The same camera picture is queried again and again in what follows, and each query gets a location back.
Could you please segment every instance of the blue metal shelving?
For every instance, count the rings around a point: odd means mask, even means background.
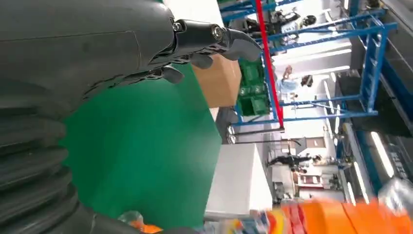
[[[285,118],[284,121],[297,121],[297,120],[310,120],[310,119],[325,119],[325,118],[350,118],[350,117],[365,117],[365,116],[374,116],[378,112],[374,110],[375,99],[377,95],[377,88],[381,74],[381,68],[384,60],[384,52],[387,37],[389,31],[394,30],[397,27],[396,23],[383,24],[378,16],[382,15],[384,11],[377,10],[372,12],[364,12],[361,15],[354,17],[349,17],[346,19],[340,19],[329,23],[319,24],[313,27],[300,29],[297,31],[292,31],[283,34],[271,35],[268,37],[268,40],[281,39],[288,35],[302,34],[302,33],[326,33],[326,36],[321,36],[319,39],[313,41],[307,41],[302,43],[295,43],[285,46],[280,46],[272,48],[271,53],[277,51],[285,51],[291,48],[298,48],[302,46],[322,43],[326,41],[350,38],[350,37],[361,37],[364,39],[366,47],[366,55],[364,60],[364,69],[361,75],[361,87],[358,95],[351,96],[342,96],[342,97],[333,97],[330,99],[323,100],[309,100],[309,101],[299,101],[299,102],[290,102],[290,103],[281,103],[281,106],[301,106],[301,105],[313,105],[314,107],[323,106],[325,108],[330,108],[328,103],[330,101],[346,101],[346,100],[359,100],[363,106],[363,112],[351,112],[345,109],[341,110],[340,114],[331,114],[318,117],[300,117],[300,118]],[[342,28],[338,30],[331,30],[330,27],[343,25]],[[271,106],[274,110],[273,98],[270,96]],[[269,124],[279,122],[278,118],[274,115],[273,120],[264,120],[264,121],[249,121],[243,122],[239,121],[234,123],[236,126],[243,125],[256,125],[256,124]]]
[[[290,4],[290,3],[294,3],[298,1],[302,1],[302,0],[283,0],[283,1],[273,2],[273,3],[268,3],[268,4],[264,3],[263,11],[275,10],[277,6],[282,6],[282,5],[286,5],[286,4]],[[242,2],[236,2],[233,5],[221,8],[220,11],[221,11],[221,14],[232,12],[231,14],[228,14],[222,17],[222,20],[224,22],[229,22],[231,20],[236,20],[239,18],[244,18],[251,14],[255,14],[257,13],[257,8],[255,7],[254,0],[245,0]]]

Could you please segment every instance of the shelf rack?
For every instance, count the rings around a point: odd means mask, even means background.
[[[374,110],[375,99],[377,96],[377,88],[381,74],[381,68],[384,60],[384,52],[387,42],[388,33],[391,30],[397,28],[396,23],[383,24],[378,17],[384,14],[383,10],[376,10],[371,12],[363,12],[360,15],[353,17],[339,19],[333,22],[323,23],[315,25],[313,27],[300,29],[297,31],[291,31],[288,33],[276,34],[267,36],[265,27],[263,24],[263,10],[261,7],[261,2],[259,0],[255,1],[256,12],[260,22],[262,40],[257,40],[259,42],[266,41],[263,43],[263,55],[265,66],[265,80],[269,86],[269,98],[271,101],[271,109],[273,119],[271,120],[256,120],[254,118],[251,121],[243,122],[240,114],[238,113],[238,122],[233,123],[234,126],[245,126],[245,125],[259,125],[259,124],[271,124],[279,123],[280,128],[283,128],[283,123],[287,121],[298,121],[298,120],[312,120],[312,119],[325,119],[325,118],[350,118],[350,117],[366,117],[375,116],[378,114]],[[339,25],[344,25],[346,29],[335,29],[331,27],[336,27]],[[295,43],[285,46],[280,46],[276,48],[269,49],[269,40],[281,39],[288,35],[302,34],[302,33],[325,33],[325,36],[321,36],[319,39]],[[322,43],[326,41],[332,41],[342,38],[350,37],[360,37],[363,42],[365,42],[366,55],[363,64],[363,73],[361,75],[361,87],[358,95],[333,97],[328,99],[319,100],[308,100],[308,101],[294,101],[290,103],[279,103],[276,90],[275,90],[275,78],[274,72],[271,66],[270,53],[285,51],[292,48],[298,48],[307,45],[313,45],[317,43]],[[313,105],[314,107],[322,106],[325,108],[330,108],[328,105],[331,101],[347,101],[347,100],[359,100],[363,111],[362,112],[352,112],[346,109],[341,109],[339,114],[327,114],[324,116],[309,116],[300,118],[283,118],[282,107],[283,106],[296,106],[301,105]]]
[[[279,2],[273,2],[273,3],[264,3],[262,5],[262,11],[268,11],[268,10],[274,10],[277,6],[282,6],[294,2],[298,2],[302,0],[283,0]],[[240,18],[244,18],[248,15],[255,14],[257,13],[257,7],[256,7],[256,1],[255,0],[244,0],[244,1],[239,1],[236,2],[230,6],[226,6],[220,9],[221,14],[222,13],[228,13],[230,12],[231,14],[225,15],[222,20],[224,22],[229,22],[231,20],[236,20]]]

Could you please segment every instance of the metal screw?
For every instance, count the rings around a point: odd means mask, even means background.
[[[221,40],[222,38],[222,28],[218,25],[214,25],[212,27],[212,35],[215,37],[216,40]]]
[[[182,32],[183,28],[180,23],[173,23],[172,28],[175,32]]]

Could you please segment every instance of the orange object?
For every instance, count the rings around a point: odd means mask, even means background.
[[[271,234],[412,234],[407,213],[394,214],[377,201],[370,204],[310,200],[282,207],[283,220]]]
[[[133,221],[130,223],[130,225],[146,234],[153,234],[162,231],[161,228],[155,225],[146,225],[140,221]]]

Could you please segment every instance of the cardboard box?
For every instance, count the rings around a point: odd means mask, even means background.
[[[211,56],[214,60],[208,69],[192,66],[210,108],[234,106],[241,83],[241,70],[237,61],[230,61],[221,55]]]

